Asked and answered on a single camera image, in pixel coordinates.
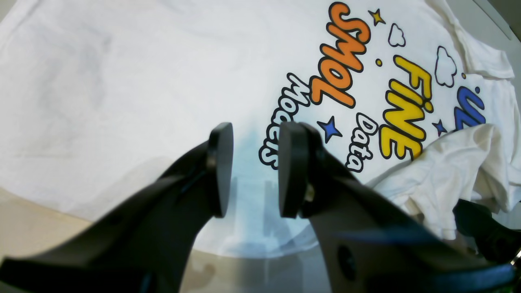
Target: beige surface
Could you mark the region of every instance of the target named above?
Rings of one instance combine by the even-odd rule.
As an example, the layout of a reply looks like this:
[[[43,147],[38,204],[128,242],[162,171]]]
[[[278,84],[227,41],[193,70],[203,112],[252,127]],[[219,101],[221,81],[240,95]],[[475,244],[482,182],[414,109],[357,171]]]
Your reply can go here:
[[[14,0],[0,0],[0,19]],[[521,74],[521,45],[508,41],[472,0],[449,4],[462,25],[476,38],[506,50]],[[520,79],[514,80],[521,89]],[[498,218],[519,227],[521,211]],[[0,258],[43,251],[75,235],[89,223],[27,202],[0,189]],[[239,260],[192,252],[181,292],[329,292],[325,265],[318,248],[271,260]]]

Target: white t-shirt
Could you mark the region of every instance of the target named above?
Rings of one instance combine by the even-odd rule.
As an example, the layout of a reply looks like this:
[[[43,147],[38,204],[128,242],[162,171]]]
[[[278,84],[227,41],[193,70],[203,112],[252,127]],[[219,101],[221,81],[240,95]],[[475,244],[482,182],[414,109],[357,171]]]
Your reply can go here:
[[[363,183],[440,135],[518,139],[503,52],[444,0],[19,0],[0,25],[0,185],[96,220],[233,123],[228,214],[194,248],[276,257],[316,245],[278,212],[277,138],[305,121]]]

